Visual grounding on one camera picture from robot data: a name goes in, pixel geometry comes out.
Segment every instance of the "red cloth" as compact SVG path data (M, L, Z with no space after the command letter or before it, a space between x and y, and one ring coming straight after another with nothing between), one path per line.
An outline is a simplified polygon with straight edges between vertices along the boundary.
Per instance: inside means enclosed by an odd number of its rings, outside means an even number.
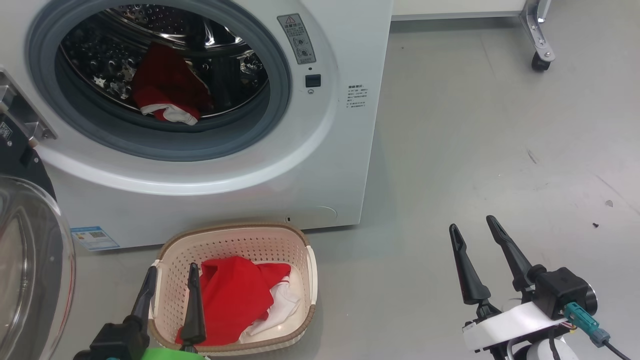
M266 320L270 289L289 275L288 264L259 264L234 256L202 263L200 288L207 339L200 346L235 343L254 321ZM181 344L180 331L175 342Z
M155 104L173 104L196 119L199 110L212 106L207 87L191 72L184 58L167 45L152 42L140 63L131 85L139 108ZM165 121L164 109L154 115Z

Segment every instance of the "concrete floor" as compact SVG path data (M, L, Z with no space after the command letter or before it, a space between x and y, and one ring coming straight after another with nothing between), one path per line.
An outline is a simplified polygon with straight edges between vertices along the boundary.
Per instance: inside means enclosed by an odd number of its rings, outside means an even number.
M456 222L500 307L517 294L487 214L531 263L589 281L612 343L638 357L638 13L635 0L554 1L543 29L557 60L544 74L513 19L393 24L362 223L309 234L320 283L305 337L242 359L490 359L464 347L475 309L447 234ZM156 253L78 249L55 360L122 321ZM567 342L582 360L614 359L579 332Z

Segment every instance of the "washing machine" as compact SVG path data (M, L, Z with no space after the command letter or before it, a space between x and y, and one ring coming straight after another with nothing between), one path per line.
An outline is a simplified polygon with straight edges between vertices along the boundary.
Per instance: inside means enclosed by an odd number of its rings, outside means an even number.
M76 241L164 243L222 222L360 221L392 0L7 0L0 146L29 148ZM172 47L214 106L142 115L131 80Z

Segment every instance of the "metal table leg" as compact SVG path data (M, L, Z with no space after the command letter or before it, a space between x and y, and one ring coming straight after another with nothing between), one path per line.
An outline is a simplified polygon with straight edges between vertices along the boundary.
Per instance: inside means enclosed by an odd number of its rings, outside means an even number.
M522 13L520 13L520 20L526 28L527 34L529 34L529 40L536 47L531 67L537 71L549 69L549 65L556 58L551 45L549 45L549 42L542 34L542 29L540 29L540 24L547 18L550 4L551 0L527 0Z

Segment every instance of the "plastic laundry basket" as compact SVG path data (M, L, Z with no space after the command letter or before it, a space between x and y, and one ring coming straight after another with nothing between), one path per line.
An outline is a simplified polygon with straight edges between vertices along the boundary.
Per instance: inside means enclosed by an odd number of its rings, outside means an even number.
M298 292L298 310L281 326L255 336L243 336L233 344L196 346L203 356L246 355L295 344L307 330L316 310L316 257L305 235L282 224L228 225L179 235L160 250L156 294L149 311L148 328L160 345L178 349L178 329L187 309L189 264L209 259L242 256L254 263L291 265L291 290Z

